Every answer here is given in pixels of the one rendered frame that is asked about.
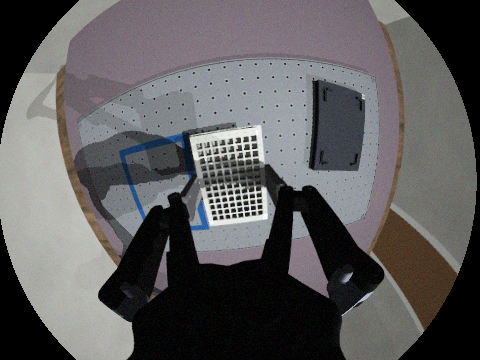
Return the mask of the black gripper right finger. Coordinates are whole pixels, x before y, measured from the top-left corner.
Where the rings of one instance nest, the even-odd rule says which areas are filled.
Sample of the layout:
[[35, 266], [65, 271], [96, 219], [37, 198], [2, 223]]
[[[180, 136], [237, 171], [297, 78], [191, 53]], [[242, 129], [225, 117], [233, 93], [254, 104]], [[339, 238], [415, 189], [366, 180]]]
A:
[[269, 239], [244, 302], [247, 322], [266, 329], [279, 320], [289, 271], [293, 212], [301, 213], [308, 229], [328, 280], [329, 299], [337, 304], [342, 316], [361, 305], [383, 281], [383, 268], [357, 246], [315, 187], [308, 185], [295, 191], [292, 186], [285, 186], [270, 164], [265, 164], [265, 180], [276, 209]]

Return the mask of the white well plate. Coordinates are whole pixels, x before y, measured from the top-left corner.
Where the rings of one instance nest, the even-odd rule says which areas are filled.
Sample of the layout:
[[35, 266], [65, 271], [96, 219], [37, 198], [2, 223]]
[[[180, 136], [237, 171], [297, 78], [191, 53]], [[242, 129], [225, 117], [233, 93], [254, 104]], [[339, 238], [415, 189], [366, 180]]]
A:
[[210, 226], [268, 219], [261, 125], [194, 134], [190, 142]]

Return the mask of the blue taped rectangular outline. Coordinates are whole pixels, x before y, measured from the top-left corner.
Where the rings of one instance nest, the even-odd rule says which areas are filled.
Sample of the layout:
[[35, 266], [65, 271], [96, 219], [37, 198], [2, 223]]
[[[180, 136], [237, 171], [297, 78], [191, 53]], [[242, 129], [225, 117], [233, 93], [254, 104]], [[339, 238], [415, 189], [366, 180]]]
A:
[[[150, 141], [150, 142], [139, 144], [139, 145], [129, 147], [129, 148], [126, 148], [126, 149], [123, 149], [123, 150], [119, 151], [121, 161], [122, 161], [122, 165], [123, 165], [123, 168], [124, 168], [124, 172], [125, 172], [129, 187], [131, 189], [132, 195], [134, 197], [134, 200], [136, 202], [136, 205], [138, 207], [138, 210], [139, 210], [143, 220], [145, 219], [146, 216], [145, 216], [145, 213], [142, 209], [140, 201], [138, 199], [137, 193], [135, 191], [135, 188], [134, 188], [134, 185], [133, 185], [130, 173], [129, 173], [129, 169], [128, 169], [128, 166], [127, 166], [127, 163], [126, 163], [125, 155], [129, 155], [129, 154], [136, 153], [136, 152], [139, 152], [139, 151], [143, 151], [143, 150], [147, 150], [147, 149], [151, 149], [151, 148], [154, 148], [154, 147], [159, 147], [159, 146], [163, 146], [163, 145], [167, 145], [167, 144], [171, 144], [171, 143], [176, 143], [176, 142], [181, 142], [181, 144], [182, 144], [185, 163], [186, 163], [188, 176], [189, 176], [189, 180], [190, 180], [190, 178], [193, 176], [193, 174], [195, 174], [195, 171], [194, 171], [194, 167], [193, 167], [193, 162], [192, 162], [192, 157], [191, 157], [191, 152], [190, 152], [187, 133], [182, 133], [182, 134], [178, 134], [178, 135], [173, 135], [173, 136], [153, 140], [153, 141]], [[207, 222], [206, 215], [205, 215], [205, 212], [204, 212], [202, 200], [200, 200], [200, 203], [199, 203], [199, 206], [198, 206], [197, 210], [198, 210], [202, 225], [190, 226], [191, 231], [193, 231], [193, 230], [208, 230], [209, 226], [208, 226], [208, 222]]]

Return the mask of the grey perforated base plate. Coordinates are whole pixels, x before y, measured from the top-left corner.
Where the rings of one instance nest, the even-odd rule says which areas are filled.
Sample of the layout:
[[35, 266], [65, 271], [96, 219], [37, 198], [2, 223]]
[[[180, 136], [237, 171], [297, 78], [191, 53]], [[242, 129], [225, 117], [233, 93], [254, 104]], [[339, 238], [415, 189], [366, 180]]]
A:
[[[315, 81], [365, 95], [365, 126], [358, 171], [311, 169]], [[98, 200], [127, 250], [143, 219], [129, 187], [120, 150], [187, 133], [261, 125], [265, 164], [295, 191], [315, 187], [344, 226], [365, 219], [378, 162], [380, 110], [376, 76], [353, 68], [297, 58], [218, 61], [175, 71], [100, 105], [78, 122], [81, 147]], [[125, 155], [145, 213], [170, 207], [167, 196], [189, 181], [181, 142]], [[267, 190], [268, 219], [193, 230], [197, 253], [265, 246], [275, 206]]]

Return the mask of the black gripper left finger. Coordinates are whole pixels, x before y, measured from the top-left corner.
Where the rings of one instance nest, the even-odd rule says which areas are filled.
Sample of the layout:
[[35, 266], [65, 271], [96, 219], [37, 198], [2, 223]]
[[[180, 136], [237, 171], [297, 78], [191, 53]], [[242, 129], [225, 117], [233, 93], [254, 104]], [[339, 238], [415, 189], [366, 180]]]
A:
[[151, 208], [118, 268], [99, 290], [98, 298], [132, 323], [136, 312], [150, 302], [169, 237], [170, 251], [166, 253], [168, 312], [182, 327], [197, 329], [207, 320], [195, 272], [199, 260], [190, 227], [202, 198], [197, 174], [193, 174], [181, 193], [171, 193], [167, 198], [170, 207], [163, 209], [162, 205], [156, 205]]

